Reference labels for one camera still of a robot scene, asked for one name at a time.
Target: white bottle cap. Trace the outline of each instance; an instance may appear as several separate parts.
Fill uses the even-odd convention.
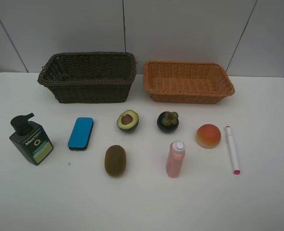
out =
[[[176,154],[183,154],[185,153],[185,143],[183,143],[182,141],[175,141],[173,142],[173,151]]]

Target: avocado pit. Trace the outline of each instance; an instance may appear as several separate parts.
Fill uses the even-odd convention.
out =
[[[130,116],[129,114],[123,115],[123,117],[122,117],[122,124],[123,125],[130,124],[132,121],[133,121],[132,116]]]

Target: black pump dispenser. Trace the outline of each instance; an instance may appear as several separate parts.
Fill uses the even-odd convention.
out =
[[[39,165],[53,150],[53,145],[40,124],[28,121],[32,117],[33,113],[13,118],[11,125],[16,132],[9,139],[28,162]]]
[[[11,120],[11,125],[13,129],[17,132],[19,136],[25,136],[32,131],[32,126],[28,121],[30,118],[34,117],[33,113],[28,115],[19,115]]]

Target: wicker basket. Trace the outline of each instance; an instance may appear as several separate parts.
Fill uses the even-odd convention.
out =
[[[164,103],[214,104],[235,92],[218,64],[170,61],[145,64],[144,88],[154,101]]]
[[[39,74],[60,103],[119,103],[126,101],[136,76],[130,53],[60,53]]]

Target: halved avocado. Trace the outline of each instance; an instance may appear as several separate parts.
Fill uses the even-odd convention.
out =
[[[117,120],[117,127],[122,131],[134,131],[138,125],[138,114],[135,111],[127,110]]]

